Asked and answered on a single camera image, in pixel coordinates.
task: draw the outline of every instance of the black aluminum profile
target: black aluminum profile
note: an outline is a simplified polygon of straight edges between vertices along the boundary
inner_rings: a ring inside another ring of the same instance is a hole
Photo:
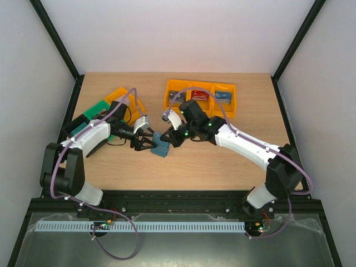
[[[72,95],[71,95],[71,98],[69,100],[69,104],[68,104],[68,107],[67,107],[67,111],[66,111],[65,117],[63,119],[63,123],[62,123],[62,127],[61,127],[61,130],[60,130],[60,134],[59,134],[58,139],[57,139],[57,143],[63,142],[67,138],[66,133],[64,131],[62,131],[62,129],[68,123],[70,123],[72,121],[72,119],[73,119],[74,111],[76,109],[76,105],[77,105],[77,102],[78,102],[80,90],[81,90],[82,85],[83,85],[83,81],[84,81],[84,75],[80,75],[79,78],[76,80],[76,83],[74,84]]]
[[[206,209],[209,209],[208,213],[224,214],[226,203],[241,202],[245,194],[247,191],[104,191],[106,204],[117,210],[125,207],[125,213],[129,216],[139,213],[161,214],[162,212],[198,214],[207,213]],[[290,199],[294,214],[318,214],[334,265],[342,266],[322,202],[316,199],[301,199],[299,196],[292,196]],[[71,200],[54,200],[51,197],[32,199],[7,266],[16,266],[33,213],[77,213],[77,209],[78,204]],[[276,214],[286,214],[289,205],[286,200],[278,200],[273,204],[273,209]],[[102,212],[95,214],[94,220],[101,220],[104,216]]]
[[[296,33],[292,43],[290,44],[286,54],[284,55],[281,63],[279,64],[276,72],[273,75],[273,82],[278,82],[279,78],[282,76],[284,70],[287,68],[291,58],[294,56],[295,51],[298,49],[300,43],[304,39],[306,33],[308,32],[310,26],[313,24],[320,10],[322,9],[326,0],[315,0],[309,13],[305,17],[303,23],[301,24],[298,32]]]
[[[73,78],[76,80],[79,78],[80,74],[77,71],[76,66],[74,65],[69,53],[64,46],[58,32],[55,29],[49,15],[47,14],[45,7],[43,6],[40,0],[29,0],[36,11],[37,15],[39,16],[40,20],[42,21],[44,27],[46,28],[48,34],[51,36],[53,43],[57,47],[60,55],[62,56],[63,60],[65,61],[69,71],[71,72]]]

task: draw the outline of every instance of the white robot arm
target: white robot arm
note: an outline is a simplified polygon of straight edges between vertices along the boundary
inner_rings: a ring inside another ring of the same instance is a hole
[[[295,148],[290,145],[279,147],[258,140],[232,126],[233,132],[223,118],[208,118],[195,101],[186,101],[179,109],[187,123],[180,120],[172,110],[165,112],[163,119],[172,123],[161,140],[169,142],[173,147],[180,146],[184,140],[200,138],[214,145],[231,149],[253,161],[266,171],[266,182],[254,187],[246,196],[246,201],[253,209],[260,209],[275,199],[287,199],[303,178],[302,174],[276,154],[273,150],[284,154],[300,166],[300,159]]]

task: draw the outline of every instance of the red item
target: red item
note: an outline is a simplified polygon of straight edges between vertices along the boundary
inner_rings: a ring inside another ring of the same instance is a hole
[[[209,95],[206,92],[203,92],[203,91],[193,90],[193,91],[191,91],[191,99],[208,101],[209,100]]]

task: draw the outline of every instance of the orange bin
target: orange bin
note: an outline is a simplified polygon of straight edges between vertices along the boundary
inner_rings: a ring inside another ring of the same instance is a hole
[[[117,89],[115,92],[111,93],[110,95],[108,95],[107,97],[104,98],[104,100],[111,105],[111,103],[119,98],[120,96],[124,96],[125,94],[127,94],[128,90],[126,90],[123,87],[120,87],[119,89]],[[139,113],[136,105],[135,105],[135,97],[133,94],[130,94],[128,96],[128,99],[130,100],[130,105],[128,106],[130,111],[131,111],[131,120],[128,123],[129,125],[133,125],[135,124],[135,121],[137,121],[138,118],[141,117],[141,114]],[[144,106],[142,105],[140,100],[137,100],[137,103],[140,107],[140,109],[142,110],[143,113],[146,113],[146,110],[144,108]],[[130,112],[129,110],[126,110],[125,116],[124,116],[124,120],[128,121],[130,119]]]
[[[165,99],[164,99],[164,109],[166,110],[169,108],[169,92],[170,91],[181,91],[188,87],[199,87],[206,89],[207,91],[211,92],[215,95],[215,91],[222,91],[222,92],[230,92],[231,93],[231,102],[229,104],[222,103],[222,106],[226,112],[226,115],[229,118],[234,118],[236,115],[236,108],[238,106],[238,102],[236,99],[236,86],[227,84],[227,83],[214,83],[214,82],[199,82],[199,81],[185,81],[185,80],[168,80]],[[186,98],[185,100],[188,101],[191,99],[191,90],[186,91]],[[208,116],[223,116],[219,104],[214,100],[213,97],[209,96],[208,101],[200,101],[198,100],[197,103],[201,107],[201,109],[208,115]],[[173,104],[173,110],[177,113],[180,113],[178,107],[179,103]]]

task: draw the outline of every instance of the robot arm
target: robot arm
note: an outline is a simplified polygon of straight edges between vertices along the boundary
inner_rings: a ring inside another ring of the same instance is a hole
[[[117,105],[118,102],[114,101],[107,113],[110,113]],[[127,106],[122,104],[106,121],[100,122],[105,114],[98,114],[89,122],[80,116],[71,123],[72,126],[66,126],[67,130],[71,129],[67,132],[73,132],[78,126],[87,124],[79,133],[69,136],[70,139],[60,144],[51,143],[46,147],[40,178],[41,186],[46,190],[50,188],[59,154],[66,148],[61,161],[61,163],[66,161],[66,167],[59,167],[57,170],[55,191],[75,196],[75,198],[91,205],[98,205],[103,192],[85,181],[83,158],[89,157],[103,146],[111,135],[130,140],[130,147],[136,151],[157,146],[147,138],[152,134],[144,132],[150,127],[148,117],[143,116],[135,122],[134,126],[129,126],[123,122],[126,108]]]
[[[246,196],[246,202],[243,205],[245,213],[252,214],[255,209],[260,209],[275,199],[287,199],[303,178],[302,174],[292,165],[269,152],[269,149],[277,151],[300,166],[298,153],[292,146],[288,144],[284,147],[271,145],[249,136],[233,126],[233,129],[238,133],[236,134],[231,131],[223,118],[217,116],[209,118],[193,100],[184,102],[179,109],[186,119],[186,123],[179,123],[177,118],[179,116],[175,112],[170,111],[168,116],[165,112],[162,118],[167,122],[172,122],[173,126],[161,136],[162,141],[171,143],[173,147],[179,147],[184,140],[198,137],[213,145],[229,148],[266,171],[266,182],[254,187]]]

